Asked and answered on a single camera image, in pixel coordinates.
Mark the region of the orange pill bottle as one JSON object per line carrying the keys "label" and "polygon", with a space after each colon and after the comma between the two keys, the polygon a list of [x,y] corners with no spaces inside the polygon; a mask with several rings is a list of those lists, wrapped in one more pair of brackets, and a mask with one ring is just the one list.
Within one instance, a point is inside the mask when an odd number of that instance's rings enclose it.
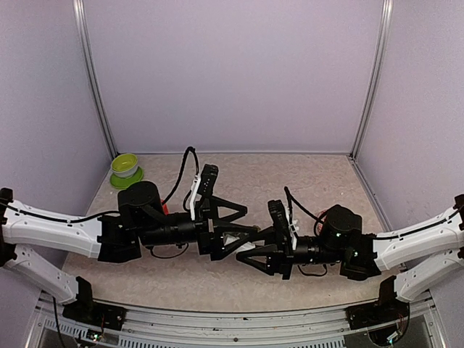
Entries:
{"label": "orange pill bottle", "polygon": [[170,212],[169,212],[169,209],[167,207],[167,204],[164,202],[164,201],[161,201],[162,203],[162,211],[165,215],[168,215]]}

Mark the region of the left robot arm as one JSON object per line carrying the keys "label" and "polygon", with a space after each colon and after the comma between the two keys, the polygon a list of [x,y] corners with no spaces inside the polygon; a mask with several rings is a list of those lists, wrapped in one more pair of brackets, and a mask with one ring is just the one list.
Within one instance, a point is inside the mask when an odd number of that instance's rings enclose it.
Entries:
{"label": "left robot arm", "polygon": [[34,252],[33,245],[61,249],[99,262],[125,263],[141,257],[142,248],[195,243],[199,253],[222,260],[250,242],[258,229],[236,220],[247,207],[214,196],[218,167],[195,167],[187,194],[189,208],[169,213],[151,181],[132,183],[117,195],[117,209],[76,217],[38,210],[14,199],[10,188],[1,189],[1,266],[19,273],[53,296],[85,322],[102,314],[91,284],[73,277]]}

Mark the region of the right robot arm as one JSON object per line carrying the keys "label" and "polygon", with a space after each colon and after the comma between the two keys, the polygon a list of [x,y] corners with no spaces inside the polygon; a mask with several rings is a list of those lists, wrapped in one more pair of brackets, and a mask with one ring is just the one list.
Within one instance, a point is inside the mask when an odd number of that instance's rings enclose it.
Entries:
{"label": "right robot arm", "polygon": [[293,267],[339,264],[339,273],[364,281],[405,262],[421,259],[410,270],[381,282],[371,316],[385,322],[399,309],[399,302],[413,301],[450,274],[463,269],[463,196],[452,207],[429,220],[384,233],[362,232],[360,215],[339,204],[315,218],[313,236],[298,236],[292,209],[279,200],[268,203],[273,221],[262,246],[236,255],[239,262],[269,276],[290,278]]}

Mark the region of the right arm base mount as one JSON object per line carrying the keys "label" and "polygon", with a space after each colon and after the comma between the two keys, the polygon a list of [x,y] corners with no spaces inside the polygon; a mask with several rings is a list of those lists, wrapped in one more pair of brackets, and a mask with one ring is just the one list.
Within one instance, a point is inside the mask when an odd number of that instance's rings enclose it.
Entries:
{"label": "right arm base mount", "polygon": [[406,318],[410,314],[410,304],[399,301],[387,304],[370,302],[350,306],[345,313],[350,329],[356,330]]}

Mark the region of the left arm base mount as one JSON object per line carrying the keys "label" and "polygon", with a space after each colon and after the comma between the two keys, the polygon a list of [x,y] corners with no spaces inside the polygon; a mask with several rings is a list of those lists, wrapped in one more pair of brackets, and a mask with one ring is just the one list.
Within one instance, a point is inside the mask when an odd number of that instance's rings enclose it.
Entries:
{"label": "left arm base mount", "polygon": [[73,302],[64,306],[62,315],[64,318],[79,323],[120,331],[123,327],[126,313],[127,310],[124,307],[101,302],[92,302],[91,304]]}

